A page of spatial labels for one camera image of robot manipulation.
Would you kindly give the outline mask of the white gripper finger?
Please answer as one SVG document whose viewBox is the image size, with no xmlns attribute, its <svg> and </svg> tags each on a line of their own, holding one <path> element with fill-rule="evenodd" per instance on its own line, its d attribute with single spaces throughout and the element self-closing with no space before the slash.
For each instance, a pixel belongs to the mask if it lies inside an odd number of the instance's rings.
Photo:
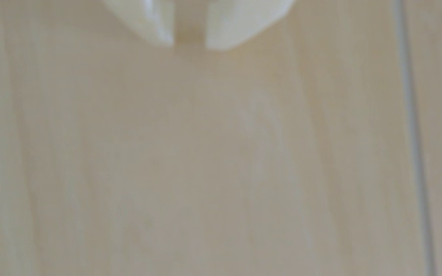
<svg viewBox="0 0 442 276">
<path fill-rule="evenodd" d="M 207 7 L 205 47 L 227 51 L 283 19 L 295 1 L 213 1 Z"/>
<path fill-rule="evenodd" d="M 128 29 L 149 44 L 175 44 L 173 1 L 103 1 L 105 7 Z"/>
</svg>

